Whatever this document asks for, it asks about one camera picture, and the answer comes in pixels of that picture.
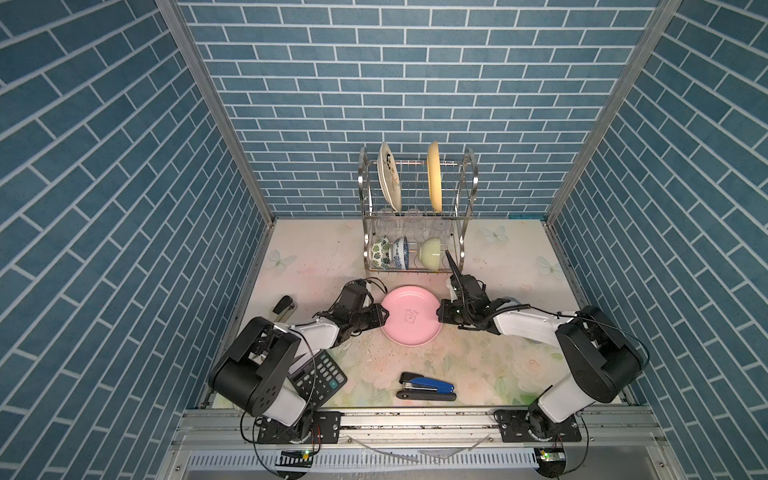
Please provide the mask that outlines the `pink plate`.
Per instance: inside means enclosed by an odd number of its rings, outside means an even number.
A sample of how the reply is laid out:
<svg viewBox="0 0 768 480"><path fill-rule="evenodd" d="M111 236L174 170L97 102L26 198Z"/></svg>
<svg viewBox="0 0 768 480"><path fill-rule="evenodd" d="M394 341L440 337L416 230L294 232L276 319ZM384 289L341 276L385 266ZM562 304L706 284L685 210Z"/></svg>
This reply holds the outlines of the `pink plate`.
<svg viewBox="0 0 768 480"><path fill-rule="evenodd" d="M388 312L383 332L398 345L425 345L435 339L441 330L442 324L437 315L440 300L425 288L397 287L384 297L381 306Z"/></svg>

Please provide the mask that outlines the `white plate with painted design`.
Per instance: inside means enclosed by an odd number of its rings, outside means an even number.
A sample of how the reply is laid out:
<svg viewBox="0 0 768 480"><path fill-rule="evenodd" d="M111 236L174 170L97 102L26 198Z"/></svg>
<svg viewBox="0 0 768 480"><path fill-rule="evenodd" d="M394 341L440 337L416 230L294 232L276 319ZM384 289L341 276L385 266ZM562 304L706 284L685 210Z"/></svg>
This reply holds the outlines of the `white plate with painted design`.
<svg viewBox="0 0 768 480"><path fill-rule="evenodd" d="M377 160L377 171L385 200L395 212L400 212L402 210L400 179L394 155L387 143L381 145Z"/></svg>

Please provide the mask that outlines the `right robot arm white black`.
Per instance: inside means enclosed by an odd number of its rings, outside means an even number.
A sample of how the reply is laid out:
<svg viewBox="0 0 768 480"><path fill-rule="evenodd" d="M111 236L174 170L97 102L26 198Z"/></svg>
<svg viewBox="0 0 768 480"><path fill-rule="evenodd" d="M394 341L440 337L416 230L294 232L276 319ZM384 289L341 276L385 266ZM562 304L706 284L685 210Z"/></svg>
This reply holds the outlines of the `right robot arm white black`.
<svg viewBox="0 0 768 480"><path fill-rule="evenodd" d="M438 320L461 330L545 345L566 373L529 408L531 423L560 425L594 403L609 403L645 369L639 343L597 307L554 312L511 298L492 299L472 275L452 275Z"/></svg>

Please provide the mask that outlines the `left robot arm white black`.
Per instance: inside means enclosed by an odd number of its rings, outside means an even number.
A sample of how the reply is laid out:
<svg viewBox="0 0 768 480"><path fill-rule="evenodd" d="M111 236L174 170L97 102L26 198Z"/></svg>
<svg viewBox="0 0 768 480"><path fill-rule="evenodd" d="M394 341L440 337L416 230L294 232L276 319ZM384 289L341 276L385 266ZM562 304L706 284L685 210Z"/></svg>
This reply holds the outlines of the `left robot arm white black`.
<svg viewBox="0 0 768 480"><path fill-rule="evenodd" d="M307 362L318 369L321 352L384 326L388 313L375 302L371 288L388 292L376 277L349 281L330 307L305 323L252 318L212 368L209 387L255 419L304 426L319 404L302 398L285 382Z"/></svg>

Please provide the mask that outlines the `yellow plate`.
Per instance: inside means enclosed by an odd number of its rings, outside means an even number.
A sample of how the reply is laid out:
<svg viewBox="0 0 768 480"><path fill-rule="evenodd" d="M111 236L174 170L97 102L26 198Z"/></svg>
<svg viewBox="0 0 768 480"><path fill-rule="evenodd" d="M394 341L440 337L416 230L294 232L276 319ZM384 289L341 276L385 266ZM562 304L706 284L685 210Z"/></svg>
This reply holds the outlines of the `yellow plate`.
<svg viewBox="0 0 768 480"><path fill-rule="evenodd" d="M427 151L428 192L432 209L435 213L443 211L442 206L442 177L439 144L433 141Z"/></svg>

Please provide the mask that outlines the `steel two-tier dish rack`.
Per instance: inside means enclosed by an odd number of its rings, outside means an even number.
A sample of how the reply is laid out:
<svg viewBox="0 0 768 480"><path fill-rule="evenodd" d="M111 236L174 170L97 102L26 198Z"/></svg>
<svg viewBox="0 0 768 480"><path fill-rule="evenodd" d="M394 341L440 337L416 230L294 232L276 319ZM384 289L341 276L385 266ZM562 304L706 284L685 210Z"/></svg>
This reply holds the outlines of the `steel two-tier dish rack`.
<svg viewBox="0 0 768 480"><path fill-rule="evenodd" d="M379 151L370 155L359 152L357 185L363 225L363 261L372 272L385 273L449 273L461 271L465 261L465 240L479 186L479 168L475 153L467 149L462 155L440 152L442 177L441 213L432 209L427 177L427 153L404 156L394 154L399 174L402 210L395 212L385 200L379 182ZM409 242L408 270L373 270L369 254L374 241L386 236L394 242L405 236ZM431 237L442 241L442 266L438 271L426 269L418 259L420 244Z"/></svg>

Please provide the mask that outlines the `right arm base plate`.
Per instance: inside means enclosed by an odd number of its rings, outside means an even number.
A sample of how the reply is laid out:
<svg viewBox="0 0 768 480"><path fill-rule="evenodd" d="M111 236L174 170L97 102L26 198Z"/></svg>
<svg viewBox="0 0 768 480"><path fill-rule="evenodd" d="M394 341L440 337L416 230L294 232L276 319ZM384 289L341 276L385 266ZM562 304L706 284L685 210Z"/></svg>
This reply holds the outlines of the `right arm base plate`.
<svg viewBox="0 0 768 480"><path fill-rule="evenodd" d="M498 409L492 414L504 443L580 442L582 434L574 415L556 423L538 410Z"/></svg>

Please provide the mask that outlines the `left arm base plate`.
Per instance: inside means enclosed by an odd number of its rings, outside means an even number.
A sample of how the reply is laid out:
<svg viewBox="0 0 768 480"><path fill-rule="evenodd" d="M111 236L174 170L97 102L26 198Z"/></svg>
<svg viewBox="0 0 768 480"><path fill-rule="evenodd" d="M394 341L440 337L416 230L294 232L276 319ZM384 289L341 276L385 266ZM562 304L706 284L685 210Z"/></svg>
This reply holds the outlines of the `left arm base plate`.
<svg viewBox="0 0 768 480"><path fill-rule="evenodd" d="M338 411L311 411L303 413L290 426L277 420L261 420L256 427L258 444L309 444L311 442L337 444L341 427Z"/></svg>

